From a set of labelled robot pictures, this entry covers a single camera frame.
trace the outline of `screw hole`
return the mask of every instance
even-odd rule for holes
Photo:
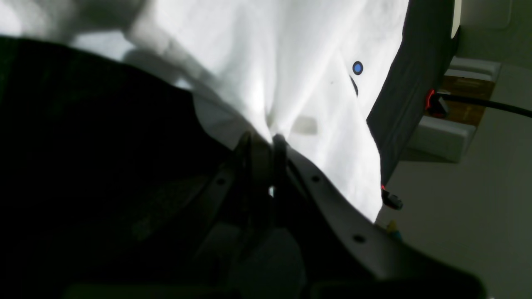
[[[358,242],[358,243],[364,243],[365,242],[365,238],[361,235],[354,235],[353,236],[353,240],[355,240],[355,242]]]

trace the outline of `white cloth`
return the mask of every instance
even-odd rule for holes
[[[407,6],[0,0],[0,34],[83,49],[187,88],[205,131],[230,148],[250,125],[266,140],[283,134],[374,222],[380,157],[365,120],[401,44]]]

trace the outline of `black cable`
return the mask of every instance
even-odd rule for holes
[[[476,99],[476,98],[463,97],[463,96],[453,96],[453,95],[446,95],[446,94],[438,94],[438,96],[441,96],[446,101],[460,102],[460,103],[479,105],[479,106],[484,106],[484,107],[489,107],[489,108],[495,108],[495,109],[504,110],[504,111],[508,111],[508,112],[512,112],[515,114],[520,114],[520,115],[532,118],[532,111],[519,108],[519,107],[515,107],[512,105],[487,101],[485,99]]]

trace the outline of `blue dot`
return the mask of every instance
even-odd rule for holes
[[[355,73],[355,75],[358,76],[362,74],[363,70],[364,70],[364,66],[362,65],[360,61],[353,63],[353,72]]]

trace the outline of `wooden surface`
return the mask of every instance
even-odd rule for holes
[[[438,92],[489,101],[494,87],[495,82],[491,81],[445,76],[442,87]],[[449,115],[445,118],[446,120],[470,124],[475,127],[478,127],[480,124],[484,111],[486,110],[485,107],[477,105],[451,101],[445,102],[449,106],[450,111]]]

